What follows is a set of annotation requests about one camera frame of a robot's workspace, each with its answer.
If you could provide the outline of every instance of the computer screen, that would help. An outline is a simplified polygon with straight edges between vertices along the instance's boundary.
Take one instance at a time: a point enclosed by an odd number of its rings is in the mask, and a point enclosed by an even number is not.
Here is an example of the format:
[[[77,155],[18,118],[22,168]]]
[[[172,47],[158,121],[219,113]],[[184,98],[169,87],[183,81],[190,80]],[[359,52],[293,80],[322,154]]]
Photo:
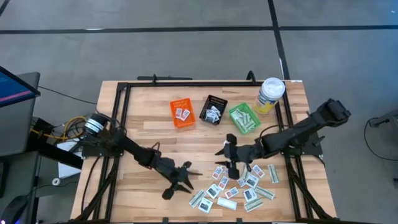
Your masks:
[[[0,107],[28,100],[38,95],[40,93],[23,80],[3,68],[0,69]]]

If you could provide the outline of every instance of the wooden tabletop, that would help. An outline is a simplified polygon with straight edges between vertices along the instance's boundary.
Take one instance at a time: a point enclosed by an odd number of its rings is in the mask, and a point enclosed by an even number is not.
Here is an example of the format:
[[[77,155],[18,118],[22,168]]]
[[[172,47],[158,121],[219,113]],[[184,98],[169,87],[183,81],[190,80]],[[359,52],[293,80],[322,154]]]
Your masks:
[[[97,109],[108,116],[112,113],[117,83],[116,81],[103,82],[99,94]],[[294,122],[306,118],[308,102],[303,83],[286,81],[286,87]],[[264,198],[262,199],[263,206],[247,213],[244,209],[245,199],[242,192],[249,187],[240,188],[235,180],[230,179],[220,196],[224,197],[224,192],[237,187],[239,194],[231,198],[238,203],[236,211],[217,205],[217,198],[212,200],[209,196],[207,198],[214,202],[209,214],[203,213],[197,207],[192,208],[188,204],[192,196],[200,189],[206,191],[211,184],[218,185],[220,182],[221,178],[214,180],[211,175],[217,167],[214,162],[225,161],[223,156],[215,156],[214,153],[222,149],[226,134],[235,134],[238,137],[238,145],[253,144],[261,130],[277,124],[275,110],[272,110],[269,114],[258,115],[262,124],[253,133],[242,135],[229,118],[229,109],[243,102],[252,105],[258,91],[258,86],[132,88],[126,121],[128,137],[144,147],[151,147],[160,141],[163,157],[174,159],[177,166],[181,166],[185,161],[191,161],[191,170],[200,172],[203,176],[190,177],[195,188],[192,194],[176,192],[171,200],[163,200],[162,193],[170,187],[170,183],[156,171],[141,167],[132,155],[125,153],[119,164],[111,221],[161,222],[163,217],[168,217],[170,222],[235,222],[237,218],[242,218],[244,222],[294,221],[285,161],[281,155],[269,159],[258,159],[252,163],[252,165],[259,165],[266,173],[258,185],[275,193],[273,201]],[[218,126],[204,123],[199,119],[200,111],[209,94],[228,100],[226,112]],[[196,122],[194,126],[177,129],[173,125],[169,102],[181,98],[191,99]],[[123,101],[121,102],[119,111],[123,106]],[[281,109],[282,114],[285,115],[283,103],[281,103]],[[278,131],[277,128],[270,129],[268,133],[276,131]],[[95,158],[89,158],[84,161],[71,218],[80,214],[83,191],[94,160]],[[302,156],[302,160],[309,191],[328,214],[335,216],[335,208],[322,163],[313,156]],[[267,169],[269,164],[275,165],[280,180],[278,184],[271,182]],[[97,191],[101,165],[102,159],[95,166],[91,176],[85,206]],[[305,207],[299,189],[297,193],[301,214],[305,217]],[[104,217],[107,194],[103,199],[100,217]]]

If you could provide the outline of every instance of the white lid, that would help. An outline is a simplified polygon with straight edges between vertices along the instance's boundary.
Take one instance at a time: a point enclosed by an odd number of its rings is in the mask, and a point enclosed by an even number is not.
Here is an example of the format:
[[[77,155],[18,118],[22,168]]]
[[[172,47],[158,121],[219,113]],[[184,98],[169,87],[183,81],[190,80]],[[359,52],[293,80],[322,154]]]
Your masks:
[[[285,84],[278,78],[267,78],[261,85],[261,90],[267,98],[278,100],[285,92]]]

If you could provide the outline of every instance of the concrete floor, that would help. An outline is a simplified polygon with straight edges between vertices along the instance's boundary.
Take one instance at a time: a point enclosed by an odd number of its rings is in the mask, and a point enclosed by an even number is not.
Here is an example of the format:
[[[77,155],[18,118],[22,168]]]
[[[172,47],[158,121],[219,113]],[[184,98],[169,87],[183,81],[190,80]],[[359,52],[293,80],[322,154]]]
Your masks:
[[[275,0],[280,26],[398,24],[394,0]],[[266,0],[12,0],[0,30],[186,26],[271,26]],[[339,99],[353,114],[344,126],[320,131],[326,172],[343,220],[396,223],[398,162],[373,156],[363,140],[367,119],[398,104],[398,30],[282,31],[291,79],[301,79],[311,110]],[[96,101],[103,80],[137,76],[242,79],[282,78],[273,31],[140,34],[0,34],[0,63],[13,73],[37,71],[40,85]],[[94,112],[84,104],[42,90],[34,116],[53,124]],[[391,128],[368,130],[374,150],[398,158]],[[40,185],[57,174],[42,161]],[[72,177],[65,182],[76,180]],[[38,218],[66,221],[76,184],[42,188]]]

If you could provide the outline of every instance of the orange basket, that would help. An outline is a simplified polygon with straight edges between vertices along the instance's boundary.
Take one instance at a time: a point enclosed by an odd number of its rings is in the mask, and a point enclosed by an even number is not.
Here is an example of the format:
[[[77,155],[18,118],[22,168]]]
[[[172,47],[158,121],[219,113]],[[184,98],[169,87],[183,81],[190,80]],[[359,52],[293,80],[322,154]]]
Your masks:
[[[193,114],[191,100],[189,98],[174,100],[170,102],[170,108],[172,110],[172,117],[174,121],[174,126],[177,128],[187,127],[189,125],[193,125],[195,123],[195,115]],[[175,118],[175,112],[177,108],[181,108],[184,112],[185,109],[189,110],[191,113],[185,119],[185,121]]]

